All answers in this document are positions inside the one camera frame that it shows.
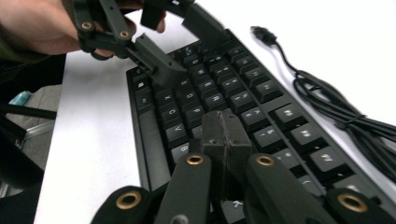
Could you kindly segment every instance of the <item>black keycap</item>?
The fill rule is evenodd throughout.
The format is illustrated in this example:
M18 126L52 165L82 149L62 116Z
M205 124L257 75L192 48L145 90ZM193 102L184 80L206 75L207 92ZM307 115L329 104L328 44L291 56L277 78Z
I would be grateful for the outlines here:
M197 55L197 54L194 54L194 55L191 55L191 56L189 57L189 59L186 58L186 59L184 60L184 67L187 68L187 69L189 69L189 68L192 68L192 67L194 67L195 65L198 65L198 64L200 64L200 63L202 63L201 59L198 58L198 55Z
M219 92L215 81L212 79L198 85L197 92L201 99L205 99Z
M202 115L205 113L204 108L201 105L186 111L184 117L186 118L187 128L191 129L202 123Z
M177 100L182 112L200 105L199 98L194 90L183 91L179 94Z
M282 161L283 165L285 165L288 169L292 169L300 165L288 148L278 151L277 153L273 154L273 156Z
M319 180L325 181L336 176L342 176L346 169L345 163L334 152L332 147L325 147L309 155L314 165L311 164L312 171L316 173Z
M373 198L375 196L374 192L369 189L357 175L351 175L345 179L342 179L334 184L332 184L335 188L347 188L355 190L359 193L364 194L368 198Z
M273 126L268 126L255 132L253 140L256 143L257 150L262 153L271 153L277 148L284 146L282 138Z
M213 110L223 110L226 109L228 106L225 103L225 100L221 93L217 93L204 99L204 107L206 112L209 112Z
M239 74L243 74L257 67L257 64L254 63L253 57L246 56L242 59L237 60L233 64L233 66L235 67L235 69L238 71Z
M241 78L244 79L245 83L247 83L250 88L269 80L269 77L265 75L265 71L260 67L242 74Z
M246 56L247 54L245 53L242 47L236 47L234 49L227 50L227 52L225 53L225 57L231 63L234 63L237 60L242 59Z
M194 86L210 80L210 75L203 64L198 64L190 69L190 75Z
M244 203L240 201L221 202L221 211L225 216L226 223L244 223Z
M201 139L202 138L202 125L191 129L192 138Z
M222 82L220 88L225 98L230 98L231 96L244 90L244 87L236 77Z
M173 162L177 164L180 157L189 153L189 143L172 148L171 153L172 153Z
M139 114L154 108L151 92L144 92L136 95L136 107Z
M253 91L262 104L282 95L282 92L272 80L256 86Z
M303 175L302 177L298 178L298 181L304 186L304 188L310 192L311 194L315 196L322 196L320 190L318 187L315 185L315 183L312 181L311 177L309 175Z
M227 64L215 69L211 74L217 84L234 77L233 70Z
M180 113L178 112L178 109L176 106L171 107L167 110L164 110L161 113L161 119L163 121L163 129L168 129L172 126L175 126L182 122L183 120L181 119Z
M169 89L157 92L155 98L157 99L157 104L160 108L160 111L164 111L169 108L169 106L174 104L176 100L174 94Z
M232 96L230 99L230 107L235 114L247 111L255 105L256 104L247 91L242 91L241 93Z
M248 133L255 132L269 124L268 119L258 107L254 107L253 109L242 113L240 118Z
M319 132L310 123L292 130L290 134L298 153L305 153L324 143Z
M214 71L214 69L217 68L216 65L224 63L225 59L223 56L217 54L216 52L209 53L204 57L204 64L209 69L209 72Z
M282 131L302 124L305 119L294 105L285 105L275 111L276 123Z
M196 47L194 45L188 45L185 48L182 48L178 51L178 55L181 58L187 58L197 52Z
M177 147L189 141L186 129L182 123L166 129L168 148Z
M134 91L149 91L149 78L145 75L134 78Z

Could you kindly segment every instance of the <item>white table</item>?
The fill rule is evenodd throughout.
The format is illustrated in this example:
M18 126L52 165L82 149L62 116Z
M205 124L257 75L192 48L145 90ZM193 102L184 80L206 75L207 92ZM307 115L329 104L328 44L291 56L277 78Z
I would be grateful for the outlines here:
M263 47L249 31L268 28L290 62L337 88L369 118L396 125L396 2L227 1L198 0L281 81L291 88L291 73L279 52ZM138 15L131 15L138 23ZM162 35L138 27L165 52L195 37L168 14ZM35 223L90 223L114 190L140 186L134 131L125 71L134 64L111 59L98 62L84 52L67 56L64 84ZM396 202L396 186L368 164L347 137L317 113L321 123L346 152Z

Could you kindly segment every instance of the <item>brass ring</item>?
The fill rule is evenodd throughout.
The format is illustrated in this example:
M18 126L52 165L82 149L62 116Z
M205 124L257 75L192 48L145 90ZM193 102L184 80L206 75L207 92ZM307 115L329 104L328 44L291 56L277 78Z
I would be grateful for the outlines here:
M345 208L352 210L354 212L363 213L363 212L367 211L367 209L368 209L367 204L364 201L362 201L360 198L358 198L352 194L340 194L340 195L338 195L337 199L341 205L343 205ZM348 202L347 200L352 200L356 204L352 204L352 203Z
M130 197L134 198L134 200L127 202L125 199ZM121 194L121 196L117 199L116 205L119 209L130 209L137 206L140 203L141 199L142 197L138 191L129 191Z
M84 22L81 24L81 27L82 27L83 29L85 29L85 30L89 30L89 29L92 28L92 24L91 24L90 22L88 22L88 21L84 21Z
M192 155L187 158L187 163L190 165L199 165L204 162L204 158L202 156Z
M260 156L257 158L257 162L261 165L265 165L265 166L272 166L274 165L274 160L267 157L267 156Z

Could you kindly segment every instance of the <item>usb cable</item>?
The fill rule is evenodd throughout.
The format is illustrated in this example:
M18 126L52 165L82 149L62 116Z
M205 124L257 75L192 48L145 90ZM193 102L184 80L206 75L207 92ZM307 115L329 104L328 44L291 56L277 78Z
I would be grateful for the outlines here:
M396 148L386 144L390 141L396 146L396 127L368 119L329 83L292 66L276 41L276 36L266 28L252 26L251 32L265 45L278 48L284 63L294 72L292 84L299 96L318 112L333 119L336 126L351 137L367 160L396 183Z

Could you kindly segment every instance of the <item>key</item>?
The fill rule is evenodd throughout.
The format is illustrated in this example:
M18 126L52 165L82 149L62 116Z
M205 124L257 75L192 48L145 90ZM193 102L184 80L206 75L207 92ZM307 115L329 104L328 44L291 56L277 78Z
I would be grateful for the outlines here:
M323 138L310 123L292 130L290 134L299 153L308 152L324 143Z
M228 107L221 93L212 95L204 99L204 106L206 111L223 110Z
M168 148L177 147L189 141L186 129L182 123L166 130L166 139L168 140Z
M258 107L254 107L253 109L242 113L240 118L248 133L255 132L261 127L265 127L269 124L268 119Z
M275 111L276 123L282 131L296 127L305 122L303 115L294 105L285 105Z
M232 96L230 99L230 107L233 109L235 114L240 114L255 105L256 104L247 91L242 91L241 93Z
M282 92L272 80L256 86L253 91L262 104L282 95Z
M195 128L202 123L202 115L205 113L204 108L201 105L186 111L184 117L186 118L186 124L188 129Z
M233 77L221 83L220 88L225 98L230 98L232 95L235 95L244 90L244 87L236 77Z
M268 126L253 134L256 148L262 153L271 153L284 145L282 138L275 131L273 126Z
M309 155L316 167L312 169L321 181L329 180L337 175L342 175L347 169L346 164L334 152L332 147L325 147Z

